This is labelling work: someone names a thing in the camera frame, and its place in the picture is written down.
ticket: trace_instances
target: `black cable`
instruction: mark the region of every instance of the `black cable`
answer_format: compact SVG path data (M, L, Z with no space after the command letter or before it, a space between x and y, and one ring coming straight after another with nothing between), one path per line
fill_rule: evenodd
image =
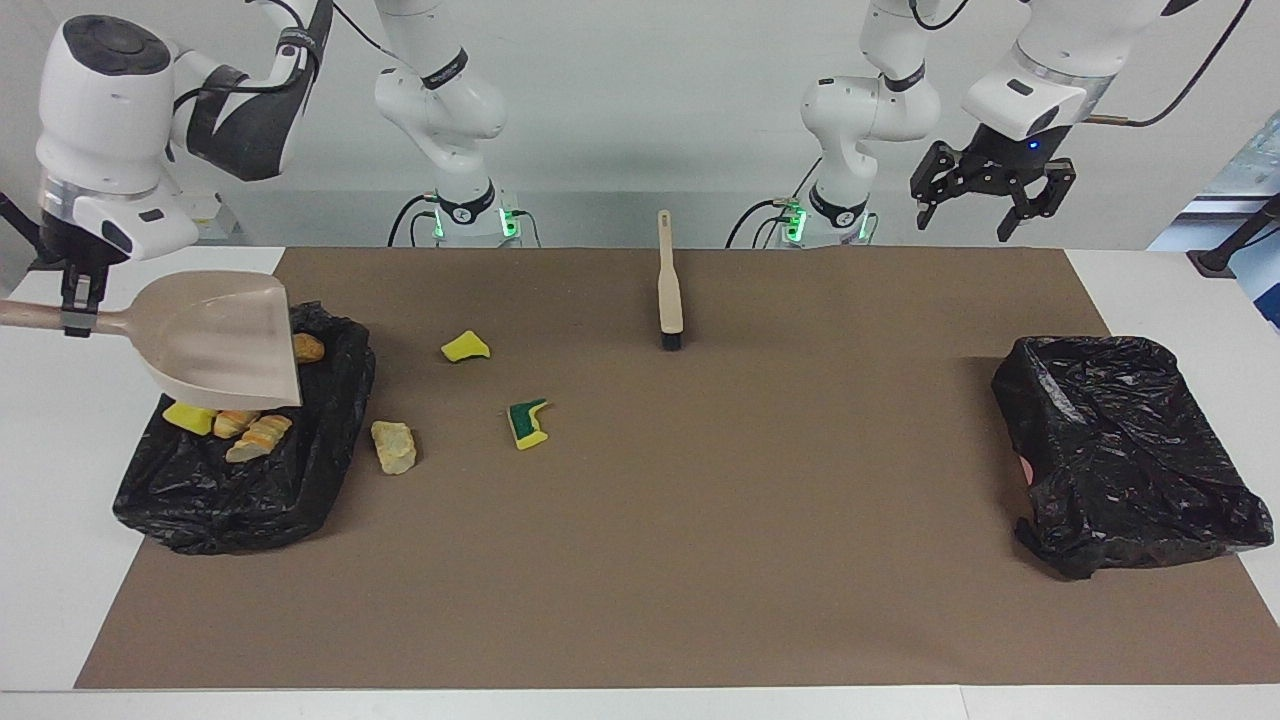
M431 218L431 219L434 219L435 218L435 213L433 213L430 210L424 210L424 211L419 213L417 215L413 215L413 218L408 222L408 246L410 247L417 247L417 231L416 231L416 228L417 228L417 220L420 218Z
M808 182L809 182L809 178L812 178L812 177L813 177L813 174L814 174L815 172L818 172L818 165L820 165L820 164L822 164L822 156L819 155L819 156L818 156L818 159L813 161L813 165L810 165L810 167L809 167L809 172L804 174L804 179L803 179L803 181L800 181L800 184L797 184L797 186L796 186L796 191L791 193L791 197L795 197L796 200L799 200L799 199L800 199L800 191L803 191L803 190L804 190L804 186L805 186L805 183L808 183ZM786 213L787 213L787 211L786 211L786 208L783 208L783 209L782 209L782 210L781 210L781 211L778 213L778 217L777 217L777 218L774 218L774 219L776 219L776 220L777 220L778 223L782 223L782 218L783 218L783 215L786 215ZM768 246L769 246L769 243L771 243L771 242L773 242L773 233L774 233L774 231L777 231L777 229L778 229L780 227L781 227L781 224L777 224L777 225L773 225L773 229L771 229L771 231L769 231L769 234L768 234L768 237L765 237L765 238L764 238L764 246L765 246L765 247L768 247Z
M435 201L434 195L415 195L412 200L406 202L404 206L401 208L401 211L397 213L396 222L392 223L392 232L387 236L387 247L396 246L396 231L399 229L401 222L404 220L404 215L408 214L408 211L413 208L413 205L417 205L419 202L434 202L434 201Z
M918 3L919 3L919 0L908 0L908 4L911 6L911 15L915 18L915 24L923 27L924 29L927 29L929 32L933 32L936 29L942 29L942 28L947 27L948 24L954 23L955 19L960 17L960 13L964 12L964 8L965 8L965 5L969 4L969 0L964 0L963 3L960 3L960 5L956 8L956 10L954 13L951 13L950 18L942 20L941 23L938 23L936 26L931 26L929 23L924 22L924 18L920 17L920 9L916 6Z
M1084 122L1092 124L1117 126L1126 128L1149 128L1151 126L1167 118L1174 110L1178 109L1179 105L1183 104L1183 100L1185 100L1187 96L1190 95L1196 85L1199 83L1201 78L1204 77L1204 73L1208 72L1208 67L1213 64L1213 60L1217 58L1217 54L1221 53L1224 46L1226 46L1226 41L1231 38L1231 33L1235 32L1235 28L1240 24L1240 20L1244 19L1244 13L1249 10L1249 5L1252 4L1253 0L1244 0L1243 3L1240 3L1240 9L1236 10L1235 17L1231 18L1231 22L1226 26L1226 29L1222 31L1222 36L1217 38L1217 42L1213 45L1213 49L1210 50L1208 55L1204 58L1204 61L1201 63L1199 69L1196 70L1196 74L1192 76L1192 79L1187 82L1187 87L1184 87L1183 91L1178 94L1178 97L1174 97L1174 101L1170 102L1167 108L1165 108L1156 115L1147 118L1146 120L1132 120L1123 115L1094 115L1085 118Z
M1251 240L1249 242L1245 242L1244 245L1242 245L1240 250L1244 250L1245 247L1253 247L1254 245L1262 242L1263 240L1274 236L1277 232L1280 232L1280 227L1271 228L1271 232L1268 232L1266 234L1260 234L1258 237L1256 237L1256 238Z
M247 5L247 4L252 3L252 1L253 0L244 0L244 4ZM284 8L284 10L287 13L289 13L289 17L293 18L293 24L298 29L303 29L306 27L306 26L302 24L302 15L300 15L298 12L294 10L293 6L289 5L288 3L285 3L284 0L266 0L266 1L270 3L270 4L273 4L273 5L275 5L275 6L278 6L278 8Z
M375 42L372 37L369 37L369 33L365 32L365 28L362 28L358 24L356 24L356 20L351 19L351 15L347 14L347 10L343 10L342 8L339 8L337 3L333 4L333 9L337 10L339 15L342 15L342 19L347 20L347 24L351 26L351 29L356 31L356 35L358 35L360 37L365 38L365 42L367 42L367 44L372 45L374 47L376 47L379 53L383 53L385 55L390 55L392 58L396 58L394 53L392 53L390 50L388 50L388 49L383 47L381 45L379 45L378 42Z
M728 250L728 249L733 247L733 238L737 237L737 231L742 229L742 224L746 223L748 218L750 218L755 213L758 213L758 211L760 211L760 210L763 210L765 208L769 208L772 205L773 205L773 200L762 200L762 201L756 202L755 205L751 205L750 208L748 208L746 213L742 213L742 217L739 218L737 223L733 224L733 229L730 231L728 240L724 241L724 250Z
M765 218L764 222L760 223L760 227L755 228L755 237L751 238L751 250L755 250L755 246L759 245L759 242L760 242L760 233L764 232L764 227L765 225L768 225L769 223L773 223L773 229L777 229L778 223L781 223L781 222L782 220L780 220L777 218ZM769 231L769 234L765 236L765 238L764 238L764 247L769 246L769 238L772 236L773 236L773 231Z
M538 218L535 218L532 213L530 213L529 210L512 210L511 217L529 218L530 224L534 225L534 243L538 245L538 247L543 246L543 238L540 234L538 234Z

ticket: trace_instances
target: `brown surface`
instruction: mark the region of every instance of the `brown surface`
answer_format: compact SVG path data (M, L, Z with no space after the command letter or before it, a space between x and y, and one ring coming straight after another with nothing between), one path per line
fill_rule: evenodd
M1240 562L1061 582L1014 541L987 387L1012 341L1105 333L1056 251L289 250L367 324L367 420L328 527L278 552L143 544L82 688L593 688L1280 680ZM472 328L493 360L448 365ZM545 396L517 452L507 405Z

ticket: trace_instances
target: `sponge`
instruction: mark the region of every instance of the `sponge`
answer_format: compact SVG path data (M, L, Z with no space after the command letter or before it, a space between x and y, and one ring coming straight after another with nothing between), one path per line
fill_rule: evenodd
M449 359L449 363L470 360L471 357L490 357L489 346L480 340L480 336L467 331L456 340L440 348L440 352Z
M547 433L538 423L538 411L547 407L547 400L534 400L512 405L507 410L507 420L511 423L511 434L516 436L516 450L529 450L535 445L547 441Z
M218 410L206 410L184 402L174 402L161 414L161 418L169 420L170 424L197 436L211 433L214 430L214 418L216 416Z

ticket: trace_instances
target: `yellow sponge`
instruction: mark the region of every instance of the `yellow sponge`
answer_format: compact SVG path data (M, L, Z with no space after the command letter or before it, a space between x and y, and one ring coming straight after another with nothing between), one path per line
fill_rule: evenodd
M218 410L174 402L161 416L187 432L207 436L214 430L214 418L218 416Z
M471 357L490 357L489 346L480 340L480 336L467 331L440 348L440 352L449 359L449 363L458 363Z

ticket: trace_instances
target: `black plastic bag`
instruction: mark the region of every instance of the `black plastic bag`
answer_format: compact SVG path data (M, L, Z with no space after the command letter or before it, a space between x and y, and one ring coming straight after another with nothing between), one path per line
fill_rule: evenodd
M1033 521L1015 534L1062 575L1157 568L1271 544L1271 515L1165 347L1030 337L992 389L1025 461Z
M374 352L364 325L319 302L289 315L325 357L298 368L302 407L271 413L293 420L275 451L228 464L234 441L169 424L160 415L173 400L161 396L115 496L122 523L186 555L280 547L324 525L365 421Z

